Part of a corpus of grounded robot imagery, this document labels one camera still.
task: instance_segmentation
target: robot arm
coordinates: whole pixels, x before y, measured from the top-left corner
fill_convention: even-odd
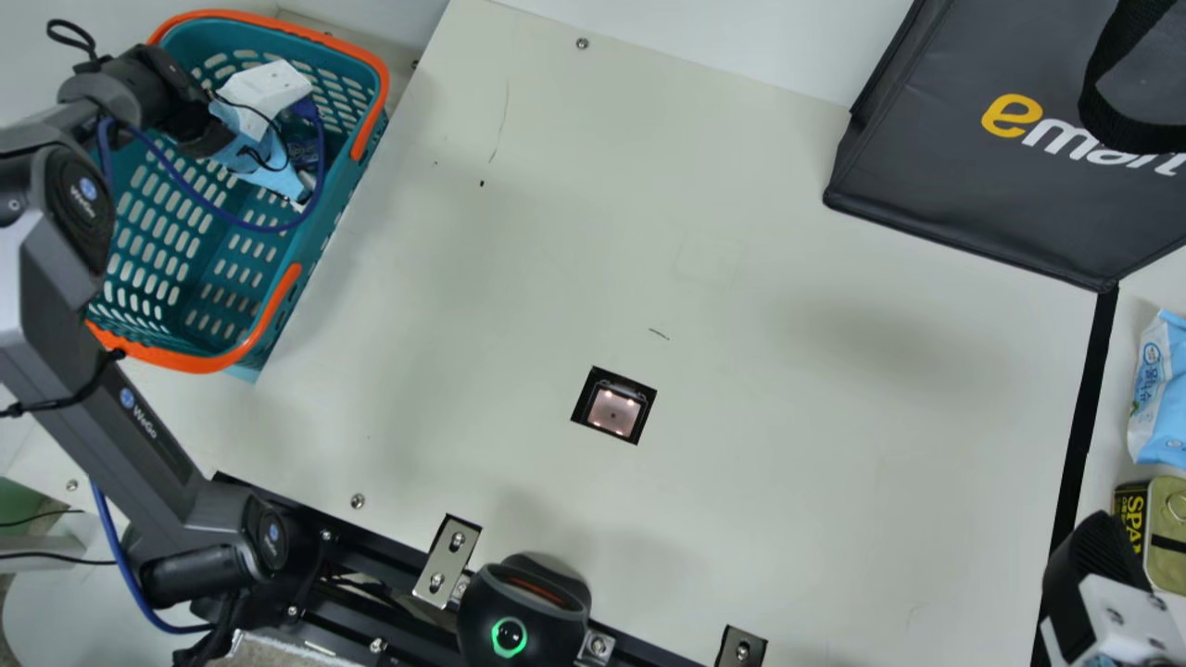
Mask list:
[[[162,49],[96,58],[84,45],[91,59],[60,103],[0,129],[0,383],[31,409],[75,399],[34,417],[128,516],[127,560],[148,601],[167,606],[269,580],[292,529],[242,487],[206,479],[87,329],[116,218],[87,146],[101,115],[191,154],[234,134]]]

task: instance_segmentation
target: black cable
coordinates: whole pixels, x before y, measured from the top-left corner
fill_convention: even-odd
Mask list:
[[[52,401],[42,401],[33,405],[21,405],[19,402],[12,404],[7,408],[0,411],[0,419],[5,417],[20,417],[27,412],[44,412],[47,409],[62,409],[64,407],[70,407],[81,404],[82,401],[90,398],[98,389],[98,383],[103,379],[103,374],[107,371],[107,367],[128,356],[127,352],[120,349],[110,350],[103,355],[103,361],[98,363],[98,369],[89,382],[83,385],[78,393],[68,399],[55,399]]]
[[[81,509],[59,509],[57,512],[46,512],[44,514],[34,514],[34,515],[30,516],[28,519],[21,519],[20,521],[9,521],[7,523],[0,523],[0,528],[12,528],[13,526],[20,526],[20,525],[24,525],[24,523],[28,523],[30,521],[37,521],[38,519],[43,519],[45,516],[57,516],[59,514],[83,514],[83,510],[81,510]]]
[[[64,27],[75,33],[77,38],[70,37],[60,31],[55,31],[53,28],[56,27]],[[85,52],[91,63],[98,62],[98,51],[96,51],[98,43],[95,42],[95,38],[91,37],[89,32],[79,27],[78,24],[70,23],[65,19],[50,19],[50,21],[45,24],[45,34],[58,44],[74,46],[75,49]]]
[[[115,565],[114,560],[87,560],[83,558],[74,558],[72,555],[50,553],[47,551],[23,551],[20,553],[0,553],[0,560],[12,560],[14,558],[49,558],[50,560],[64,560],[65,563],[74,563],[77,565]]]
[[[240,104],[238,102],[231,102],[230,100],[223,97],[218,93],[211,91],[211,95],[215,96],[215,100],[218,100],[219,102],[222,102],[223,104],[227,104],[228,107],[237,107],[240,109],[247,109],[247,110],[251,112],[253,114],[260,116],[261,119],[263,119],[263,122],[268,123],[268,126],[273,129],[273,132],[276,133],[278,138],[282,136],[282,133],[280,132],[280,126],[276,123],[276,121],[273,120],[273,119],[269,119],[267,115],[264,115],[263,112],[256,109],[255,107],[249,107],[247,104]],[[255,148],[251,148],[250,146],[244,146],[243,148],[240,150],[240,153],[243,153],[243,154],[250,157],[253,160],[255,160],[255,164],[260,165],[260,169],[262,169],[264,171],[270,171],[273,173],[279,173],[281,171],[285,171],[286,169],[288,169],[288,165],[292,161],[292,158],[288,157],[288,151],[287,150],[285,151],[285,164],[281,165],[281,166],[279,166],[279,167],[269,166],[268,161],[264,160],[262,157],[260,157],[259,151],[256,151]]]

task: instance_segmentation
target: blue cable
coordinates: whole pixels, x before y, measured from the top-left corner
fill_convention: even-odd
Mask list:
[[[165,155],[165,152],[161,151],[155,144],[153,144],[153,140],[149,139],[148,135],[144,133],[144,131],[132,125],[121,125],[121,128],[130,132],[132,135],[136,138],[136,140],[144,144],[148,148],[148,151],[151,151],[152,154],[157,157],[157,161],[160,163],[160,165],[165,167],[165,171],[167,171],[168,174],[173,178],[173,180],[177,182],[178,188],[180,188],[191,199],[196,199],[199,204],[202,204],[204,209],[215,214],[215,216],[217,216],[218,218],[227,221],[230,224],[234,224],[235,227],[246,229],[248,231],[263,231],[268,234],[279,234],[281,231],[287,231],[294,227],[298,227],[300,223],[305,222],[305,220],[308,218],[310,215],[313,214],[313,211],[317,209],[317,203],[321,199],[321,190],[324,189],[324,183],[325,183],[325,161],[326,161],[325,123],[321,122],[321,116],[317,113],[317,106],[313,104],[311,101],[308,101],[308,99],[296,102],[296,104],[294,104],[293,108],[296,110],[298,115],[300,115],[306,120],[312,121],[313,125],[317,126],[317,185],[313,188],[313,195],[310,196],[308,203],[305,205],[305,210],[301,211],[301,214],[298,215],[295,220],[292,220],[285,224],[278,224],[276,227],[261,227],[257,224],[251,224],[219,209],[213,202],[203,197],[200,192],[195,190],[193,186],[185,180],[185,177],[183,177],[181,173],[177,171],[177,169],[173,166],[173,163],[171,163],[168,158]],[[115,180],[113,178],[114,171],[111,169],[111,145],[109,139],[109,132],[114,122],[115,122],[114,117],[111,116],[104,117],[103,120],[98,121],[98,131],[96,132],[96,134],[98,135],[98,157],[103,169],[103,177],[107,178],[107,182],[113,188],[115,185]]]
[[[171,625],[160,616],[157,616],[157,612],[145,601],[145,595],[140,591],[140,585],[136,583],[136,578],[132,574],[132,568],[128,566],[128,558],[120,546],[120,536],[115,534],[115,522],[111,521],[111,509],[107,507],[107,497],[103,495],[103,491],[98,490],[98,484],[94,479],[90,482],[90,490],[95,495],[95,508],[98,509],[98,521],[103,525],[103,534],[107,535],[107,544],[111,546],[111,555],[115,558],[115,564],[120,567],[120,573],[123,574],[123,580],[128,584],[128,590],[132,591],[132,597],[136,601],[136,606],[140,608],[140,612],[145,615],[145,618],[155,625],[158,630],[171,635],[189,635],[213,630],[215,627],[210,624]]]

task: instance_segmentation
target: metal bracket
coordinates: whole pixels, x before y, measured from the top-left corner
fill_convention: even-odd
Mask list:
[[[455,516],[446,516],[436,532],[436,540],[428,552],[428,563],[412,595],[435,606],[445,609],[449,598],[457,591],[457,585],[470,563],[473,547],[482,535],[482,527],[463,521]]]
[[[716,667],[761,667],[766,658],[766,640],[733,625],[726,625]]]
[[[576,655],[576,661],[573,665],[576,667],[605,667],[610,663],[616,643],[618,640],[605,633],[587,630],[585,642],[581,643],[581,652]]]

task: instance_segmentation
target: white table surface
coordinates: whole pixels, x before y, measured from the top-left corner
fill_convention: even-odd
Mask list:
[[[208,472],[464,516],[704,663],[1024,663],[1095,297],[827,210],[846,122],[454,0],[257,385],[125,366]],[[569,423],[594,364],[658,390],[639,446]]]

